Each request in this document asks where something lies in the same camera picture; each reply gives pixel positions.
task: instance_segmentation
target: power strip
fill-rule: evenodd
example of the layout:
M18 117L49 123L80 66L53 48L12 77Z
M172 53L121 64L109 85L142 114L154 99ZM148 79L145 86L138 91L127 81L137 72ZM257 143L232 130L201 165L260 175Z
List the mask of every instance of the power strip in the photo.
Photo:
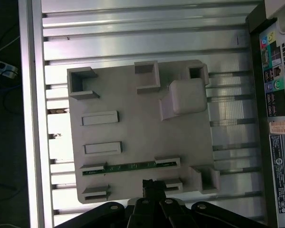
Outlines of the power strip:
M2 61L0 61L0 64L1 64L0 75L2 74L3 71L10 70L10 71L4 72L2 75L5 77L9 77L11 79L14 79L16 76L16 74L14 72L18 73L18 68L16 68L15 66L12 66L10 64L7 64L5 62L2 62Z

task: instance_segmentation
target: label sticker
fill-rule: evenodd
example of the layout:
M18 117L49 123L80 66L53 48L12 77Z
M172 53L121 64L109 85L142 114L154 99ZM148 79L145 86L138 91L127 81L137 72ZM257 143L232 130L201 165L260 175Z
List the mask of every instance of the label sticker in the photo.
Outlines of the label sticker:
M285 134L285 121L269 122L269 130L271 134Z
M269 32L268 35L267 35L268 44L271 44L271 43L275 42L275 40L276 40L275 32L274 31Z
M272 66L274 67L274 66L276 66L276 65L281 64L281 63L282 63L282 60L281 60L280 58L278 58L278 59L273 59L273 60L271 61L271 63L272 63Z
M285 213L285 167L282 147L282 136L270 135L272 168L274 172L277 209Z
M267 46L267 37L263 37L260 40L260 45L261 45L261 48L265 48Z

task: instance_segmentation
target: white cable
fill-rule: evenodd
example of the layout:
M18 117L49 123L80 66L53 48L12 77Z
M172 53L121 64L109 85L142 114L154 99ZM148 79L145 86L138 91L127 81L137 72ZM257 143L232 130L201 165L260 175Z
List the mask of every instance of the white cable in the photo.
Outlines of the white cable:
M13 224L9 224L9 223L6 223L6 224L0 224L0 227L4 227L4 226L9 226L9 227L14 227L14 228L20 228L20 227L17 227Z
M13 39L10 43L8 43L7 45L5 45L4 47L2 47L2 48L0 48L0 52L4 49L4 48L6 48L6 47L8 47L9 45L11 45L12 43L14 43L17 39L19 39L20 38L20 36L18 36L18 37L16 37L15 39Z

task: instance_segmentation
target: green circuit board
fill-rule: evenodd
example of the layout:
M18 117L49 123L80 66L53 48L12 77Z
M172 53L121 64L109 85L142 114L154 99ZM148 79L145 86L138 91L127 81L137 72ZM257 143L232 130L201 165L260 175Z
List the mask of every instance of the green circuit board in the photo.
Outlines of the green circuit board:
M133 170L144 170L152 168L161 168L161 167L170 167L177 166L176 162L166 162L156 164L154 161L140 162L140 163L129 163L121 165L106 165L103 170L92 170L92 171L83 171L82 175L95 175L95 174L104 174L111 172L123 172L123 171L133 171Z

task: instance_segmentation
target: raised rectangular block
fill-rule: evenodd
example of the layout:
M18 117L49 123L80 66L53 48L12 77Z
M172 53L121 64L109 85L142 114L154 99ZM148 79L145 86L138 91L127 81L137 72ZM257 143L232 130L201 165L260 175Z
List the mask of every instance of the raised rectangular block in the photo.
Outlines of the raised rectangular block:
M183 187L180 179L168 179L163 181L166 184L166 194L177 194L182 192Z
M76 100L99 98L99 95L92 90L86 90L84 80L96 78L98 75L90 67L72 68L67 70L68 96Z
M161 120L207 109L205 85L201 78L174 80L160 102Z
M169 164L169 163L176 163L176 167L180 167L181 166L181 159L177 156L167 156L167 157L155 157L155 163L157 165L159 164L163 164L162 167L164 167L165 164Z
M158 92L161 87L157 61L134 63L137 94Z
M100 112L100 113L88 113L82 115L81 125L94 125L94 124L108 124L118 122L118 112Z
M82 194L85 200L99 202L107 198L108 189L108 186L86 188Z
M93 164L93 165L83 165L80 167L80 171L96 171L96 170L103 170L105 168L105 163L100 164Z
M212 166L190 167L194 187L202 194L215 193L220 190L220 173Z
M85 156L107 156L120 154L122 152L122 142L84 145L84 151Z

